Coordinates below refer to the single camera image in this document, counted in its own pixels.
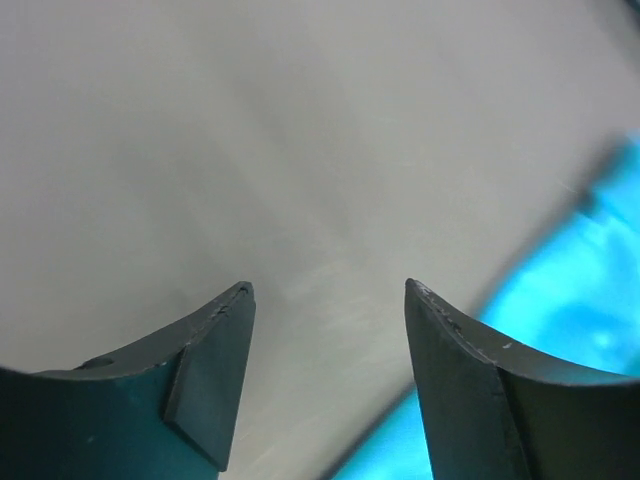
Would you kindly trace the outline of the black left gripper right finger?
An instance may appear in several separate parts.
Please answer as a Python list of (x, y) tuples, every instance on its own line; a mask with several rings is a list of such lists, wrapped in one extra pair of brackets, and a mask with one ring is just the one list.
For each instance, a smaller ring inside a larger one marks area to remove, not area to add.
[(404, 317), (437, 479), (635, 479), (639, 382), (523, 344), (405, 284)]

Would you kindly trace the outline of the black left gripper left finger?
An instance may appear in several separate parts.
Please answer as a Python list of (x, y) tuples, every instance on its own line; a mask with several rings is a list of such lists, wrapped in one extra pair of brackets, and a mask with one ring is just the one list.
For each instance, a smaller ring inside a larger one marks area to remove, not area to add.
[(221, 473), (256, 303), (240, 282), (72, 370), (1, 372), (5, 473)]

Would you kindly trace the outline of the turquoise t shirt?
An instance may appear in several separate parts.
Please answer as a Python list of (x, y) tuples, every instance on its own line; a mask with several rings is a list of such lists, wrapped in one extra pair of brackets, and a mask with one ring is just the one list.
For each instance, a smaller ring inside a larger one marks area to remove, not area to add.
[[(639, 382), (639, 138), (631, 135), (585, 201), (510, 273), (476, 320), (548, 355)], [(417, 386), (329, 473), (437, 479)]]

